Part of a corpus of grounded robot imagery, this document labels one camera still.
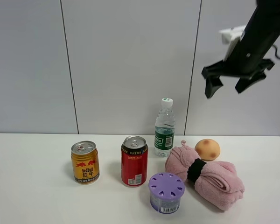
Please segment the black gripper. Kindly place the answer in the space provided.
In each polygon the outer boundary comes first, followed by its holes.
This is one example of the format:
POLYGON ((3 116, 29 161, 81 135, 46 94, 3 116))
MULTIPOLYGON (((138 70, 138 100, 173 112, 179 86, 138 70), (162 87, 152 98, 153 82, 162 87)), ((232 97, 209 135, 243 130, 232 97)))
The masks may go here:
POLYGON ((221 76, 240 78, 235 86, 238 93, 264 80, 266 78, 264 71, 274 66, 271 59, 264 58, 268 49, 268 45, 261 43, 256 37, 251 35, 246 37, 245 30, 242 39, 236 44, 226 61, 221 60, 203 68, 202 76, 206 82, 205 96, 212 98, 223 86, 221 76))

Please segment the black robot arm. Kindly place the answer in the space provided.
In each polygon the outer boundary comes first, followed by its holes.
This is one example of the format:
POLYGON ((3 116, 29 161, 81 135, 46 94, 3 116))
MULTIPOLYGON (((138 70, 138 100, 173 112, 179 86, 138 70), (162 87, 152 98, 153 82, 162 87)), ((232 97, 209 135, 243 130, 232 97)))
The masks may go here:
POLYGON ((237 77, 238 93, 266 78, 265 70, 271 70, 274 62, 264 56, 280 36, 280 0, 258 0, 247 25, 220 30, 220 34, 228 49, 222 61, 202 70, 207 98, 223 86, 221 76, 237 77))

